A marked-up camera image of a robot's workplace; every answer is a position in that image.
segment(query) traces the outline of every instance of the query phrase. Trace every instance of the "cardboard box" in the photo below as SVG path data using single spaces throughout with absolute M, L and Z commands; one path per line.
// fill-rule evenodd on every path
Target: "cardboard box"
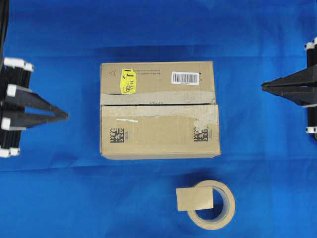
M 132 86 L 136 85 L 133 94 L 122 94 L 125 91 L 120 81 L 125 69 Z M 157 69 L 160 75 L 143 74 L 148 72 L 146 69 Z M 174 72 L 196 74 L 192 79 L 199 82 L 173 84 Z M 221 154 L 212 63 L 102 64 L 100 151 L 114 160 L 208 158 Z
M 136 92 L 120 92 L 122 69 L 133 69 Z M 199 85 L 172 84 L 172 72 L 197 72 Z M 101 65 L 101 105 L 215 104 L 211 61 L 103 63 Z

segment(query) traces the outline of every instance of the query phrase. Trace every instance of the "printed warning symbol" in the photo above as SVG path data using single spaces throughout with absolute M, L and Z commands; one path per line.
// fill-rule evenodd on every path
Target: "printed warning symbol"
M 115 77 L 115 70 L 111 71 L 109 74 Z

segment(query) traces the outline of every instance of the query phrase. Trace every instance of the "qr code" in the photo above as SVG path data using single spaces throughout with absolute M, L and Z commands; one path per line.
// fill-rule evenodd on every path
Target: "qr code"
M 208 141 L 208 129 L 198 131 L 197 128 L 194 127 L 194 141 Z
M 123 143 L 124 142 L 124 129 L 111 128 L 110 129 L 110 143 Z

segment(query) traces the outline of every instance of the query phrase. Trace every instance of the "packing tape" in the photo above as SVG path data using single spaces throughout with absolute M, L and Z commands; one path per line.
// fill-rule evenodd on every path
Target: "packing tape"
M 218 230 L 226 226 L 234 216 L 236 203 L 230 189 L 221 182 L 205 180 L 195 185 L 195 187 L 212 187 L 219 192 L 223 200 L 223 208 L 219 216 L 211 220 L 200 218 L 196 211 L 187 211 L 190 219 L 199 227 L 206 230 Z

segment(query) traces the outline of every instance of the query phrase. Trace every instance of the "barcode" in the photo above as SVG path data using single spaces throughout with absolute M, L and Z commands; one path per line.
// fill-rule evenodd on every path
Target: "barcode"
M 172 72 L 172 84 L 199 85 L 199 73 Z

